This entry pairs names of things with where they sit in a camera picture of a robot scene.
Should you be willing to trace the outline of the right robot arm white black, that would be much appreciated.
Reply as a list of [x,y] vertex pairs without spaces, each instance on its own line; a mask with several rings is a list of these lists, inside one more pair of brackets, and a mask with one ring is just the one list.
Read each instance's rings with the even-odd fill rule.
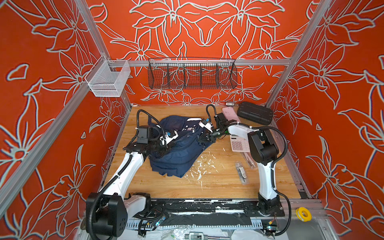
[[281,208],[277,190],[275,166],[286,155],[288,142],[284,134],[270,126],[252,127],[218,114],[214,105],[206,106],[208,118],[199,125],[206,129],[198,138],[199,143],[215,143],[220,137],[234,135],[248,141],[252,159],[257,163],[260,179],[258,211],[263,216],[276,213]]

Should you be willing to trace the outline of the navy blue student backpack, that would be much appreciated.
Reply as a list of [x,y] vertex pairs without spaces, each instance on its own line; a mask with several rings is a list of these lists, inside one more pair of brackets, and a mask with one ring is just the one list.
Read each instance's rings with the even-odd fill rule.
[[200,126],[202,118],[168,116],[160,121],[165,132],[177,132],[178,137],[169,143],[170,150],[164,155],[149,155],[150,165],[154,172],[169,177],[182,178],[192,167],[196,159],[212,145],[200,143],[198,138],[205,133]]

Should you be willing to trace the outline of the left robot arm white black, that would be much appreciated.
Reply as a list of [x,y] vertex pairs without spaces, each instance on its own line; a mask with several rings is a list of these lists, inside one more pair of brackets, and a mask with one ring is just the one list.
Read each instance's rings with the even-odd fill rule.
[[176,130],[166,131],[160,121],[153,126],[137,124],[134,137],[123,148],[126,154],[121,165],[106,185],[86,200],[86,232],[92,240],[120,237],[128,219],[146,208],[148,198],[142,194],[124,203],[128,187],[149,154],[167,153],[178,136]]

